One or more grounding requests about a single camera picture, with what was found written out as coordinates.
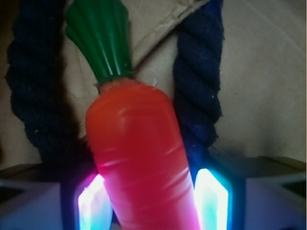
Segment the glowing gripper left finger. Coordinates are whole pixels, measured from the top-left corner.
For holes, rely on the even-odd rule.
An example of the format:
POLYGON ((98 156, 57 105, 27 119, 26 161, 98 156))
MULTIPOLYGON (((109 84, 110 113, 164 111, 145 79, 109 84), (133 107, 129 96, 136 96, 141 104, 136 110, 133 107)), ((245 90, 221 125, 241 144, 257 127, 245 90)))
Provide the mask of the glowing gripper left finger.
POLYGON ((0 172, 2 230, 109 230, 112 218, 92 163, 20 164, 0 172))

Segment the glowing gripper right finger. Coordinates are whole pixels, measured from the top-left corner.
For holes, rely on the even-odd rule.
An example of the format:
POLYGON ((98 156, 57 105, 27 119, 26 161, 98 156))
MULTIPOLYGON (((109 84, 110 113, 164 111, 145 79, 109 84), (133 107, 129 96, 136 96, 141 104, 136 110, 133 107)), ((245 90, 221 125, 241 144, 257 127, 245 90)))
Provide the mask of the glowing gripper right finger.
POLYGON ((191 169, 202 229, 306 229, 304 162, 288 157, 212 154, 191 169))

